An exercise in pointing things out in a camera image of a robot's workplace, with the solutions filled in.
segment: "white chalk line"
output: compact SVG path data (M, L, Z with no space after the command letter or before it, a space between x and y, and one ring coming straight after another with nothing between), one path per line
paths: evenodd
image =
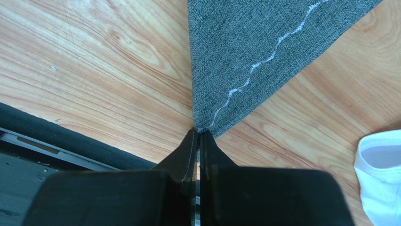
M233 96L233 94L236 93L236 92L241 92L242 89L243 89L244 87L246 87L247 85L249 85L250 79L251 79L251 75L252 75L253 71L254 71L257 67L259 67L261 64L264 64L264 63L267 63L267 62L273 60L273 59L276 57L276 52L277 52L277 49L278 49L278 47L280 46L280 44L281 44L287 37L289 37L289 36L291 36L291 35L293 35L293 34L295 34L295 33L298 33L299 31L301 31L301 30L303 29L304 25L305 25L305 22L306 22L308 16L311 14L311 12L312 12L316 7L318 7L321 3L323 3L323 2L328 2L328 1L330 1L330 0L321 0L321 1L319 1L319 2L316 2L315 4L310 5L310 6L309 6L309 9L308 9L308 11L307 11L307 13L306 13L306 15L305 15L305 17L304 17L304 20L299 24L299 26L298 26L295 30L293 30L292 32L288 32L288 33L286 33L285 35L283 35L283 36L281 36L281 37L279 37L279 38L277 39L277 44L276 44L276 46L274 47L274 51L273 51L273 53L270 55L270 57L267 58L266 60L260 61L260 62L258 62L258 63L256 63L256 64L252 65L252 67L251 67L251 69L250 69L250 71L249 71L249 77L247 78L247 80L245 81L245 83L244 83L242 86L237 87L237 88L234 88L234 89L232 89L232 90L230 90L230 91L228 92L227 101L225 102L225 104L224 104L223 106L221 106L221 107L215 112L214 117L213 117L213 121L212 121L212 123L208 126L208 128L212 127L212 126L215 124L217 115L219 114L219 112L221 111L221 109L227 107L227 105L228 105L228 103L230 102L231 97Z

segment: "gray carpet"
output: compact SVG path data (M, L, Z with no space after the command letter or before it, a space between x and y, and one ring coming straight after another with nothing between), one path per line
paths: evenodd
M381 0L189 0L193 119L226 132Z

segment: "wooden floor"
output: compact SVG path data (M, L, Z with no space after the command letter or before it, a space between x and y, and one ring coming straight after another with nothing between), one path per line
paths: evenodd
M0 2L0 102L159 162L192 123L186 1ZM326 170L370 224L359 139L401 127L401 3L384 0L217 139L241 165Z

